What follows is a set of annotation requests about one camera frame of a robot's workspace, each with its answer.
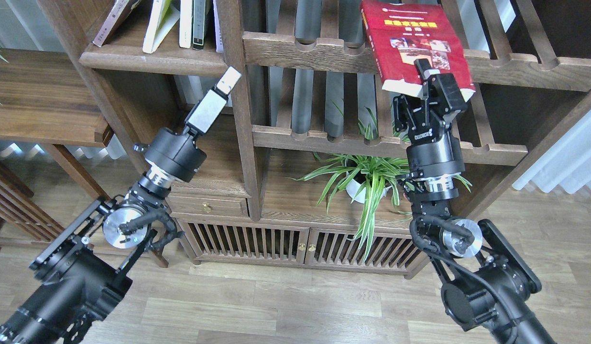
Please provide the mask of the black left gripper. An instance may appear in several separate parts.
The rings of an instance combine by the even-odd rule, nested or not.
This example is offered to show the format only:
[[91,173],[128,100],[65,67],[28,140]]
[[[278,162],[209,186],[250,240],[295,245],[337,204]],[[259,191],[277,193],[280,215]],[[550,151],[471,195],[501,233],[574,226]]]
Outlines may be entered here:
[[151,183],[173,183],[176,179],[183,183],[191,181],[207,157],[197,147],[197,138],[208,132],[241,76],[241,72],[229,66],[214,90],[208,91],[192,108],[181,133],[163,127],[151,144],[135,146],[136,150],[144,152],[145,160],[151,165],[145,174]]

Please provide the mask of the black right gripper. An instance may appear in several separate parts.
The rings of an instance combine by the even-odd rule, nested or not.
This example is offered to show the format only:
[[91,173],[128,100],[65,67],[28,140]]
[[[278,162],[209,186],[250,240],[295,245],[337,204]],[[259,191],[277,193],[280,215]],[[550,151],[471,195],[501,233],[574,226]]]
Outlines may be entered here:
[[451,133],[455,117],[468,109],[453,74],[441,74],[425,58],[414,61],[422,85],[421,98],[393,98],[394,128],[406,131],[409,174],[405,179],[422,189],[453,189],[453,178],[464,172],[459,139]]

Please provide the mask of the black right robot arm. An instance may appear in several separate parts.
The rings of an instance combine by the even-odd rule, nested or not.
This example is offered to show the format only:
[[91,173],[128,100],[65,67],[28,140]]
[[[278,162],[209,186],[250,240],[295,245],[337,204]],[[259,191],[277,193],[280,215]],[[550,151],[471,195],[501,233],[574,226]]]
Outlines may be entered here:
[[460,140],[451,127],[468,105],[453,74],[414,65],[422,94],[393,99],[394,126],[407,131],[409,172],[396,177],[411,202],[412,242],[442,281],[446,314],[462,330],[483,326],[499,344],[552,344],[554,339],[526,305],[542,283],[492,221],[454,216],[453,179],[465,170]]

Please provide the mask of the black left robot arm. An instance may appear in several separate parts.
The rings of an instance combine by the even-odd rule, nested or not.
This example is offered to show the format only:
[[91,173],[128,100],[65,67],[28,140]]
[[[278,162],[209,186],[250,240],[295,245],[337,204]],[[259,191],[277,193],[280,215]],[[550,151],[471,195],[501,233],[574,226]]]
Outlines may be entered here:
[[0,344],[78,344],[94,321],[112,312],[133,281],[129,270],[144,252],[184,234],[164,199],[173,181],[189,182],[206,158],[197,147],[224,109],[241,73],[229,67],[193,107],[182,132],[160,129],[151,144],[136,144],[150,169],[118,201],[97,198],[29,268],[40,287],[0,325]]

